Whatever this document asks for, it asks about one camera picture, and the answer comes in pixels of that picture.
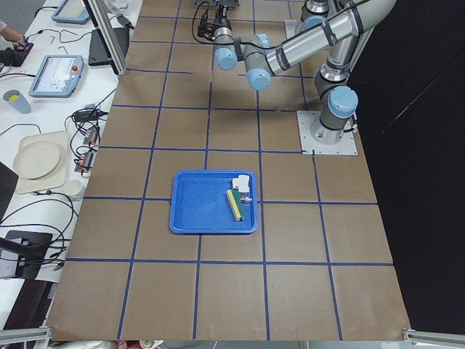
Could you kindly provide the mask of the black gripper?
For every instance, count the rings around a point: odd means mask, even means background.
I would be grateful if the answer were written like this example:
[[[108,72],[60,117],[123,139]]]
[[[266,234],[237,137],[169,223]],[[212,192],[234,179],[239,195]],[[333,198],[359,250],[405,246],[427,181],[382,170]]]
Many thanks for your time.
[[[215,32],[220,28],[231,29],[230,21],[227,18],[215,18],[210,21],[207,17],[202,17],[198,25],[198,37],[204,39],[214,39]]]

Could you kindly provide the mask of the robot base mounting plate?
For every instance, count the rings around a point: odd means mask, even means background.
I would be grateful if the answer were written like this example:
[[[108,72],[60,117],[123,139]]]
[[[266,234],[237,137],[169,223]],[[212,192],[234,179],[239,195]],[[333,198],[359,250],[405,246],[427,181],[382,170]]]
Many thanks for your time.
[[[356,156],[357,147],[350,120],[340,130],[320,123],[320,111],[297,111],[301,152],[307,155]]]

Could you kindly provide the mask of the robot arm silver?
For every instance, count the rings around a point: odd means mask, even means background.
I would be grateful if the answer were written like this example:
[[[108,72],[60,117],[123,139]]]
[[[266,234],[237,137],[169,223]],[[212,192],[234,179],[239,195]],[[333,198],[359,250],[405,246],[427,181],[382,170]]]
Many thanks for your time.
[[[358,96],[346,85],[352,58],[360,37],[378,25],[394,8],[394,1],[340,1],[329,15],[327,1],[305,1],[299,30],[280,44],[271,46],[264,34],[234,37],[227,11],[233,1],[217,1],[214,19],[204,12],[191,25],[193,38],[214,48],[214,61],[225,71],[242,61],[248,85],[262,91],[273,76],[307,58],[328,51],[326,62],[315,75],[315,88],[322,112],[313,122],[312,136],[322,144],[340,141],[347,121],[357,109]]]
[[[338,1],[334,0],[306,0],[302,6],[299,30],[307,30],[340,10]]]

